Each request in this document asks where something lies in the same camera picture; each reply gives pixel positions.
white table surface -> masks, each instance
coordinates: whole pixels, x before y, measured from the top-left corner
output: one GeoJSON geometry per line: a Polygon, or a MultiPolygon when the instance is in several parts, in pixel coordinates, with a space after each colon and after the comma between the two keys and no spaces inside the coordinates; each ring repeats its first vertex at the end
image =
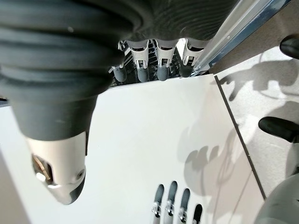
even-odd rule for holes
{"type": "Polygon", "coordinates": [[[32,224],[149,224],[158,185],[165,187],[164,213],[173,180],[178,182],[174,223],[189,188],[188,224],[198,203],[202,224],[252,224],[263,198],[213,82],[213,75],[176,78],[101,94],[85,186],[68,206],[34,177],[12,110],[0,108],[0,150],[32,224]]]}

